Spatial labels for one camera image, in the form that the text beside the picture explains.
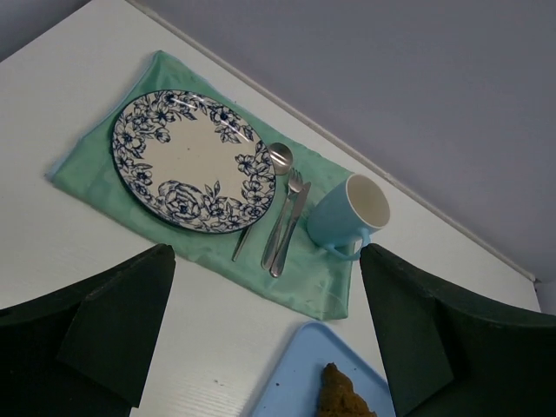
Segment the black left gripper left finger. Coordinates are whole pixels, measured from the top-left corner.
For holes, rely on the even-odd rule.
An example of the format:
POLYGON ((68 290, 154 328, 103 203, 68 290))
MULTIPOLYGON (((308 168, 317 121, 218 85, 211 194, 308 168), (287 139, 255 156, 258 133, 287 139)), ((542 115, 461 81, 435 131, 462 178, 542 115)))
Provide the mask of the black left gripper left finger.
POLYGON ((139 407, 175 273, 171 246, 1 311, 3 416, 139 407))

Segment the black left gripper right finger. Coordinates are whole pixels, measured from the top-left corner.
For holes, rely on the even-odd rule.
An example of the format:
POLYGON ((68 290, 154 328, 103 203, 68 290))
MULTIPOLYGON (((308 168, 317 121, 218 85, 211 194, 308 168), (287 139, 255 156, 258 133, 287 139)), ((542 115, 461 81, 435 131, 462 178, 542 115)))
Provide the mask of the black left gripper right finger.
POLYGON ((552 315, 478 295, 377 244, 360 265, 397 415, 554 415, 552 315))

